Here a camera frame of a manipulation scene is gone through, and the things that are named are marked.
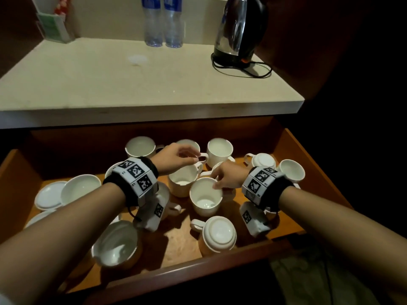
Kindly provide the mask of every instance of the beige wall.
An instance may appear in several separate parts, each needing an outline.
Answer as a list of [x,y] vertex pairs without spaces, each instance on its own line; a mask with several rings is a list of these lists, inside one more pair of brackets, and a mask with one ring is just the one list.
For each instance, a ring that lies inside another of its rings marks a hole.
[[[213,45],[225,3],[226,0],[182,0],[184,42]],[[144,39],[141,0],[72,0],[69,23],[79,37]]]

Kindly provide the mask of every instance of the wooden drawer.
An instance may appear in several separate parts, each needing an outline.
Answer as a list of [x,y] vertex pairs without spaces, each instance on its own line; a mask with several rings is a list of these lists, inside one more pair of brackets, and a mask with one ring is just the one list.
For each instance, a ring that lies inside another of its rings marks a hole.
[[[40,212],[33,202],[43,186],[84,173],[96,174],[103,180],[109,166],[126,159],[126,142],[139,135],[165,145],[184,138],[193,139],[203,152],[210,139],[226,138],[234,146],[232,156],[241,165],[246,153],[270,153],[277,163],[293,159],[306,172],[300,183],[302,189],[351,207],[293,135],[273,117],[50,128],[31,130],[20,148],[12,150],[0,167],[0,242],[21,231],[28,220]],[[167,183],[165,176],[159,180]],[[202,258],[197,247],[198,235],[189,228],[190,220],[200,217],[188,198],[171,197],[171,201],[179,203],[183,212],[177,217],[168,217],[156,232],[143,233],[144,251],[131,270],[106,271],[94,265],[85,276],[68,282],[66,292],[98,286],[89,292],[87,302],[116,302],[290,251],[290,244],[281,237],[303,232],[281,212],[273,221],[275,229],[267,237],[252,238],[238,211],[247,201],[238,189],[235,199],[222,204],[219,210],[219,215],[228,217],[235,225],[238,248]],[[124,220],[132,220],[127,211],[123,211],[122,216]]]

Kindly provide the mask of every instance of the water bottle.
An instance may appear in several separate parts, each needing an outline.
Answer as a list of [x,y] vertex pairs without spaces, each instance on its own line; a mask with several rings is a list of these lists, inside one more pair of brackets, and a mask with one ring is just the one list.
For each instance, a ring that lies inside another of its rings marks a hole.
[[164,0],[165,45],[171,48],[182,46],[184,22],[181,19],[182,0]]
[[141,0],[143,5],[144,41],[147,46],[162,46],[161,3],[160,0]]

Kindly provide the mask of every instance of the person's left hand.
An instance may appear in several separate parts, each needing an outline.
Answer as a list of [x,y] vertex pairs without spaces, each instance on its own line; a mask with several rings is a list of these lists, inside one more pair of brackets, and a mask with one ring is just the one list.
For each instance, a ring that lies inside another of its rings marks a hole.
[[151,161],[160,175],[174,173],[178,169],[198,162],[201,153],[189,144],[171,143],[155,154]]

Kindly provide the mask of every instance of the dark background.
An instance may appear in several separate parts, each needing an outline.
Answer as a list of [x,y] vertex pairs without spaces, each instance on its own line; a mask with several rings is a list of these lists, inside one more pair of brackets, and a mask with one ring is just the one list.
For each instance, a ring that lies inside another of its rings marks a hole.
[[[397,4],[263,1],[269,25],[256,53],[306,98],[299,113],[279,121],[356,210],[406,236],[405,30]],[[31,0],[0,0],[0,76],[41,40]],[[0,130],[0,160],[26,132]]]

